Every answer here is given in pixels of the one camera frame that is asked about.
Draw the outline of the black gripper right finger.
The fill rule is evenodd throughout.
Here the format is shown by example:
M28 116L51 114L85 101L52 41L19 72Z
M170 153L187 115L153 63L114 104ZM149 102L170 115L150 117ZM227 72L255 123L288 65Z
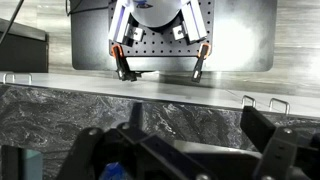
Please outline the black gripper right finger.
M262 154L253 171L255 180L319 180L319 134L304 136L289 127L275 126L252 106L245 106L241 130Z

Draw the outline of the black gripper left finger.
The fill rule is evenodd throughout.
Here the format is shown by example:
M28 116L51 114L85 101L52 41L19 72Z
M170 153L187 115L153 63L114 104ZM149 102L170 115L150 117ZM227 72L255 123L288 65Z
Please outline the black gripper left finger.
M133 105L129 120L104 131L83 129L56 180L99 180L106 165L120 164L133 180L217 180L204 165L141 129L143 105Z

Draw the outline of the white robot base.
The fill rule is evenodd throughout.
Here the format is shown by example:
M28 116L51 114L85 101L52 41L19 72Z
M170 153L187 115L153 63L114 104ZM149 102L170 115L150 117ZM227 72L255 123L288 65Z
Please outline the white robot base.
M117 0L108 39L122 43L130 17L146 27L159 28L170 23L179 12L190 42L207 36L198 0Z

